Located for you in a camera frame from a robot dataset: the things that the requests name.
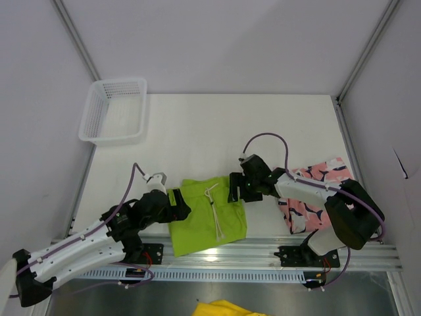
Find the pink patterned cloth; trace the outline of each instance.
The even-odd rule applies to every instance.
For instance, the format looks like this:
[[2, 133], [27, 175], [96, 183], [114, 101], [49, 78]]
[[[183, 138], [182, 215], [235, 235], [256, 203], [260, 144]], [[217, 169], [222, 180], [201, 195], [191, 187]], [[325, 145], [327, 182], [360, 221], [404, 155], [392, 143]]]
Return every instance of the pink patterned cloth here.
[[[308, 168], [296, 169], [294, 172], [299, 176], [332, 183], [342, 183], [352, 178], [342, 158], [334, 158]], [[327, 212], [318, 207], [296, 199], [282, 198], [278, 199], [278, 205], [282, 213], [284, 213], [285, 223], [289, 227], [291, 234], [313, 232], [316, 229], [331, 226]]]

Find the white wall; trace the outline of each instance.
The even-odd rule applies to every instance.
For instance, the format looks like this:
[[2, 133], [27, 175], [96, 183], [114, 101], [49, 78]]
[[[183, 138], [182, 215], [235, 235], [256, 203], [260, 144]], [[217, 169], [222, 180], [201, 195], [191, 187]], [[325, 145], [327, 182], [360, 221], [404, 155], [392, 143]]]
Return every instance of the white wall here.
[[344, 111], [364, 178], [385, 213], [386, 239], [398, 247], [415, 315], [420, 315], [421, 2], [402, 2]]
[[66, 0], [104, 78], [152, 93], [336, 95], [388, 0]]
[[89, 153], [77, 130], [90, 79], [48, 0], [2, 1], [0, 43], [3, 265], [63, 231]]

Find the drawstring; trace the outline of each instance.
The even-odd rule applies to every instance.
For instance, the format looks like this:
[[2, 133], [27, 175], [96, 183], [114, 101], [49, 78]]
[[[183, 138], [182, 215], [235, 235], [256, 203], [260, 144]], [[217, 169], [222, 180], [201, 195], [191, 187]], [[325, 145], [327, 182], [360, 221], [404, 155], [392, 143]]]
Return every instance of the drawstring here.
[[216, 214], [215, 203], [213, 202], [211, 190], [216, 187], [219, 183], [211, 186], [210, 188], [206, 188], [205, 195], [210, 199], [210, 205], [212, 206], [213, 210], [213, 217], [215, 219], [215, 229], [216, 229], [216, 241], [219, 242], [221, 239], [225, 239], [225, 235], [222, 232], [221, 226], [219, 225], [218, 215]]

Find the yellow fabric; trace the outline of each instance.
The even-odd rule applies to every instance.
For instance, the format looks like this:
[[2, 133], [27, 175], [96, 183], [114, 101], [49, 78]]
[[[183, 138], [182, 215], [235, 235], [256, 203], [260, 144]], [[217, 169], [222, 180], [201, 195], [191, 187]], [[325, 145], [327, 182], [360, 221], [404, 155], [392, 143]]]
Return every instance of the yellow fabric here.
[[210, 304], [198, 303], [192, 316], [267, 316], [253, 313], [226, 300], [219, 300]]

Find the laundry basket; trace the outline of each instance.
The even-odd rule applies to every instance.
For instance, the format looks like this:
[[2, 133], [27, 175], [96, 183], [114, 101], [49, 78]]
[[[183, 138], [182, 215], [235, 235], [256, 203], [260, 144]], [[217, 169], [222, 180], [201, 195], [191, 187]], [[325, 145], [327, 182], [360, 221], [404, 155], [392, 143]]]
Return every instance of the laundry basket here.
[[138, 143], [145, 124], [146, 85], [143, 78], [92, 83], [79, 138], [98, 146]]

